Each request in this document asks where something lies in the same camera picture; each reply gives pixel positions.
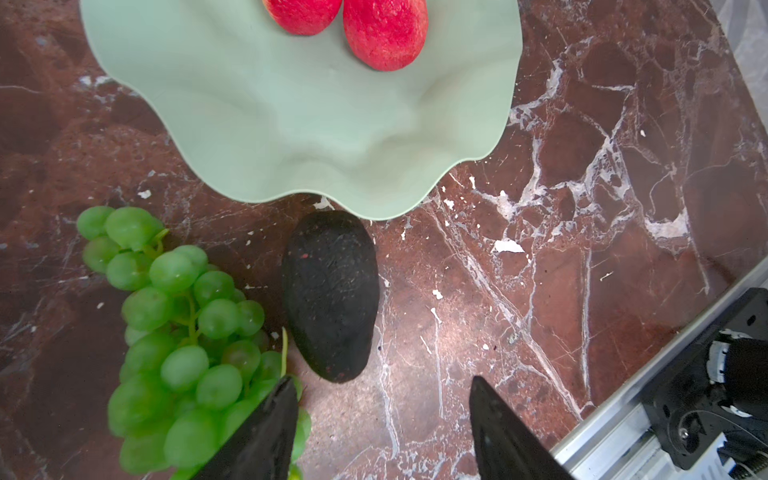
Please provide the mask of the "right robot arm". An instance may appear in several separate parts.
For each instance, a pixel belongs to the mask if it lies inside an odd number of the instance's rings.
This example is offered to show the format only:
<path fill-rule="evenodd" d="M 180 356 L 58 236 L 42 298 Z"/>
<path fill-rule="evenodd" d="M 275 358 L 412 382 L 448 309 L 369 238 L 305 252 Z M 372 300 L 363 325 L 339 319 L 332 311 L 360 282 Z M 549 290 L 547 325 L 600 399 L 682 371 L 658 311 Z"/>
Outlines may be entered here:
<path fill-rule="evenodd" d="M 767 470 L 767 291 L 727 307 L 642 390 L 651 429 L 672 463 L 708 449 L 732 479 Z"/>

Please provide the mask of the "dark fake avocado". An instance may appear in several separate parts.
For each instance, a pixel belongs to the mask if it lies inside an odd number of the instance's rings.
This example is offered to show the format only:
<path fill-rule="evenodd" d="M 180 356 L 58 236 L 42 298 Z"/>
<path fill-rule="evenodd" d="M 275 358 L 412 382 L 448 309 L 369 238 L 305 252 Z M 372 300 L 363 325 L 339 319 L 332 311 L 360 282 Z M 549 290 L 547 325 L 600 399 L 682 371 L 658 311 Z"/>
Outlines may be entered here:
<path fill-rule="evenodd" d="M 380 302 L 376 249 L 345 211 L 317 211 L 291 233 L 281 262 L 294 341 L 321 378 L 345 383 L 366 368 Z"/>

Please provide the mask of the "green fake grape bunch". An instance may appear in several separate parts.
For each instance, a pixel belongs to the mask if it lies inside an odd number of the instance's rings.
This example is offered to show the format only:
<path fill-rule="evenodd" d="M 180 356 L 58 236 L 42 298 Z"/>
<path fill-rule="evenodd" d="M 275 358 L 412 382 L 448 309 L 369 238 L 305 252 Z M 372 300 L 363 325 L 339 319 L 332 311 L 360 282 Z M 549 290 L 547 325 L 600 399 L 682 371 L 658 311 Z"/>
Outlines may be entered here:
<path fill-rule="evenodd" d="M 272 410 L 289 378 L 272 350 L 265 312 L 195 245 L 166 249 L 167 228 L 150 212 L 93 206 L 80 213 L 82 259 L 126 293 L 127 352 L 107 404 L 119 463 L 132 475 L 231 478 L 218 466 L 249 417 Z"/>

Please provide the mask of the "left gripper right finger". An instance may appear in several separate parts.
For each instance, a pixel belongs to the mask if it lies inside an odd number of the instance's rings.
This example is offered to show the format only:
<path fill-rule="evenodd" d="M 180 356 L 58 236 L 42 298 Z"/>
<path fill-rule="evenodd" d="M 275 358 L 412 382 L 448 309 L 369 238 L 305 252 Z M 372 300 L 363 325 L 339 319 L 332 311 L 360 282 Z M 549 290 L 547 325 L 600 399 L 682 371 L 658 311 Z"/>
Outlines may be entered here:
<path fill-rule="evenodd" d="M 469 407 L 481 479 L 573 479 L 479 375 L 472 379 Z"/>

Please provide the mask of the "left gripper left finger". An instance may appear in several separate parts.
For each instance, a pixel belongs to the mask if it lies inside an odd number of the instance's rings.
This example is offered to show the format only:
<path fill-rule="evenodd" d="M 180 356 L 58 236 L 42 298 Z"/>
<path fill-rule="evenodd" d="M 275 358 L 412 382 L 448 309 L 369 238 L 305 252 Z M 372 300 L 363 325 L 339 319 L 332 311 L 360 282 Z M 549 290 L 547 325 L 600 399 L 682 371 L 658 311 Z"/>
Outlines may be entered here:
<path fill-rule="evenodd" d="M 284 376 L 193 479 L 286 480 L 297 421 L 297 391 Z"/>

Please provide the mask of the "green scalloped fruit bowl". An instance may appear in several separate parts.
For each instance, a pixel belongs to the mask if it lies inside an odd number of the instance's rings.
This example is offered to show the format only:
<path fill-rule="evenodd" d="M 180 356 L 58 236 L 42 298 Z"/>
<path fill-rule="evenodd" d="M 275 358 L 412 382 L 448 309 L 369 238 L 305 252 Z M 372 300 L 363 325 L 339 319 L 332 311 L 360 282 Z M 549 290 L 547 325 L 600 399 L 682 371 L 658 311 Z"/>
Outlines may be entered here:
<path fill-rule="evenodd" d="M 507 125 L 523 50 L 514 1 L 432 1 L 424 49 L 379 72 L 340 21 L 310 37 L 258 1 L 84 1 L 102 69 L 142 97 L 191 170 L 247 203 L 323 195 L 360 218 L 414 207 Z"/>

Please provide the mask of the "aluminium front rail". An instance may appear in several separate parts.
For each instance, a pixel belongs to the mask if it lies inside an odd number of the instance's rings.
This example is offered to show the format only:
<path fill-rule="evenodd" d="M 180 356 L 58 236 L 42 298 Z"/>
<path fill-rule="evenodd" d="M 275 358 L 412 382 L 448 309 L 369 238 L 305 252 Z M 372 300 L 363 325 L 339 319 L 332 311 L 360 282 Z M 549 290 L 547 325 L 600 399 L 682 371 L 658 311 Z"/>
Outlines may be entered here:
<path fill-rule="evenodd" d="M 767 476 L 767 263 L 552 451 L 576 479 Z"/>

